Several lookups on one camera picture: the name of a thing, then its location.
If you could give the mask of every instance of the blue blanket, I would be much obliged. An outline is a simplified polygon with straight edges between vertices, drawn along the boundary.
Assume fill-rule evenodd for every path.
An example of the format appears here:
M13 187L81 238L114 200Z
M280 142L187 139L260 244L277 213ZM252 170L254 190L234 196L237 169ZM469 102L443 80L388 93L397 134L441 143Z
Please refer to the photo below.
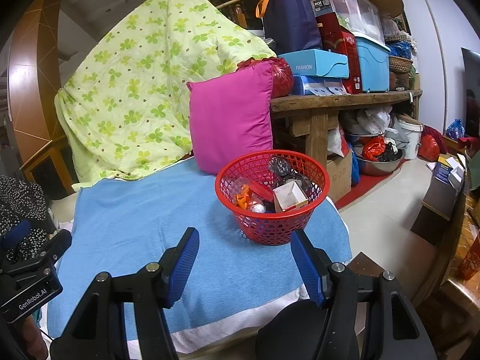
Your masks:
M137 181L103 179L82 189L75 207L73 242L58 265L63 292L49 303L49 334L58 337L95 275L138 271L175 246L189 226L200 250L185 291L165 310L172 333L203 326L261 306L302 285L290 245L262 246L246 239L217 199L215 177L189 159ZM347 230L328 202L305 229L333 261L351 258ZM127 338L137 338L133 307L125 305Z

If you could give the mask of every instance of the pink pillow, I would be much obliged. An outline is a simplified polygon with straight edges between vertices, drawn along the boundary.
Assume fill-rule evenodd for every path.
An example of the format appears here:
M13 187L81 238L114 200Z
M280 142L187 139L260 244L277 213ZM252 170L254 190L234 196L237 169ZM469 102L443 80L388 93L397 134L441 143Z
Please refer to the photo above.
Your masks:
M204 82L188 82L190 134L198 167L216 175L242 155L273 147L272 61Z

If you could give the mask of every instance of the green floral blanket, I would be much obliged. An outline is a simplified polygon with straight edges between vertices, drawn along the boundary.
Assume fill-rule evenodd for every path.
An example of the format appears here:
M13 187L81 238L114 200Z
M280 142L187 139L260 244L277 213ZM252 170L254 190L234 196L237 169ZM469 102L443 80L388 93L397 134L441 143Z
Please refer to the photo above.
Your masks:
M207 0L145 1L55 97L80 180L74 188L110 176L142 178L178 161L191 150L185 83L274 55Z

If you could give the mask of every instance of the red plastic basket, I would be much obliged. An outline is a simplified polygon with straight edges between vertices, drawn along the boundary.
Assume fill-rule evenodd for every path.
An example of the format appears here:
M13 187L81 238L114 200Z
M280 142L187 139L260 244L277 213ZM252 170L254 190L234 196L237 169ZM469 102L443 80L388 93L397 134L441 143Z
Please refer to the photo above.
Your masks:
M313 181L311 192L307 195L309 203L305 207L281 214L258 214L234 205L233 189L239 177L266 185L274 184L278 176L268 169L272 155L285 157L294 169ZM292 232L307 225L315 207L323 202L329 189L330 178L322 165L304 154L287 150L258 151L239 157L220 170L215 179L217 197L233 212L243 233L252 241L271 246L289 243Z

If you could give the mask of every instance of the dark blue tote bag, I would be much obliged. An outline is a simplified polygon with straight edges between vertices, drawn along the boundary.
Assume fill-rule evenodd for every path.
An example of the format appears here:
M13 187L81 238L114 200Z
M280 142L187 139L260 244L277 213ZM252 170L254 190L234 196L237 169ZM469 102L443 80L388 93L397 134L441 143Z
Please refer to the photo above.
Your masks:
M322 49L310 0L263 0L257 5L256 17L263 18L265 38L277 42L277 54Z

